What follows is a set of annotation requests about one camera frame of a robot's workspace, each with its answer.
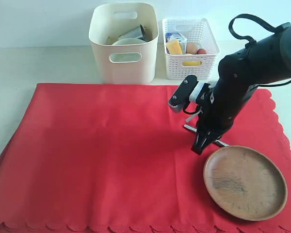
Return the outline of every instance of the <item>white storage bin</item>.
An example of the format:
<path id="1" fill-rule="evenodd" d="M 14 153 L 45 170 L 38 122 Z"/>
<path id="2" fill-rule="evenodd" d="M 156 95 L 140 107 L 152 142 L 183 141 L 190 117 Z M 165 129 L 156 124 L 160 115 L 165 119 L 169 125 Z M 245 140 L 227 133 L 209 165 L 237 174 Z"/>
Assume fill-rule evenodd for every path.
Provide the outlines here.
<path id="1" fill-rule="evenodd" d="M 106 45 L 108 37 L 118 38 L 139 25 L 145 28 L 151 41 L 136 45 Z M 158 36 L 155 11 L 147 3 L 109 3 L 97 7 L 93 13 L 89 39 L 101 79 L 105 83 L 115 84 L 145 84 L 152 81 L 155 75 Z M 111 61 L 112 54 L 122 53 L 137 53 L 139 60 Z"/>
<path id="2" fill-rule="evenodd" d="M 219 47 L 213 37 L 208 21 L 202 19 L 168 19 L 162 21 L 165 46 L 167 77 L 183 80 L 188 75 L 196 75 L 197 79 L 209 78 L 218 55 Z M 188 42 L 195 42 L 198 48 L 206 50 L 205 55 L 171 55 L 166 49 L 166 33 L 180 32 Z M 184 66 L 183 62 L 201 61 L 199 66 Z"/>

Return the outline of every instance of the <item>wooden plate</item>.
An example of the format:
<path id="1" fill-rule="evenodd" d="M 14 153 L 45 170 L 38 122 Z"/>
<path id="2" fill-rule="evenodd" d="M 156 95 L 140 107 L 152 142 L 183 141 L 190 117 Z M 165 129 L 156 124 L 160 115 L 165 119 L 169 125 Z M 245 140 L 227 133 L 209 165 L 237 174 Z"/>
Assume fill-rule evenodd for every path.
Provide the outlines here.
<path id="1" fill-rule="evenodd" d="M 276 165 L 260 152 L 223 147 L 204 166 L 204 181 L 213 200 L 233 216 L 261 221 L 285 206 L 287 184 Z"/>

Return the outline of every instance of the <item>egg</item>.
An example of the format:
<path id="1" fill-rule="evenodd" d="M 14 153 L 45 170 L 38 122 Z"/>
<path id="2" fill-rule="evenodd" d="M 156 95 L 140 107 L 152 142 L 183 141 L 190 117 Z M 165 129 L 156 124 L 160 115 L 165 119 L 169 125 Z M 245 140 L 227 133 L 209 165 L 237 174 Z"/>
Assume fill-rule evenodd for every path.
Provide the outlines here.
<path id="1" fill-rule="evenodd" d="M 197 44 L 194 42 L 186 43 L 186 52 L 190 53 L 190 54 L 196 54 L 197 53 Z"/>
<path id="2" fill-rule="evenodd" d="M 204 49 L 199 49 L 199 50 L 197 51 L 197 54 L 207 54 L 207 52 L 206 52 L 206 50 L 204 50 Z"/>

